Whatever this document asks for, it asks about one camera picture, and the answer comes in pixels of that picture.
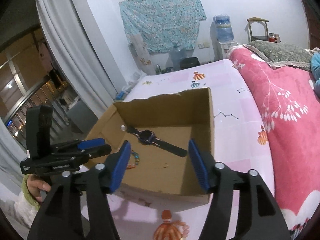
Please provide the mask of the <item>person left hand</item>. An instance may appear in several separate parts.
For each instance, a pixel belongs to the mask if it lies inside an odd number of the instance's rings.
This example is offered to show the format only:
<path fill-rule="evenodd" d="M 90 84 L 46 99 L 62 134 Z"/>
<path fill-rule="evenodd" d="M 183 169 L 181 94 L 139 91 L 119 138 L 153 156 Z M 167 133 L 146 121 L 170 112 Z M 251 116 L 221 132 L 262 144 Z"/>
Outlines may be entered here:
<path fill-rule="evenodd" d="M 42 180 L 37 175 L 31 174 L 27 178 L 27 189 L 31 196 L 38 202 L 43 202 L 43 197 L 41 195 L 42 191 L 49 192 L 51 186 L 44 180 Z"/>

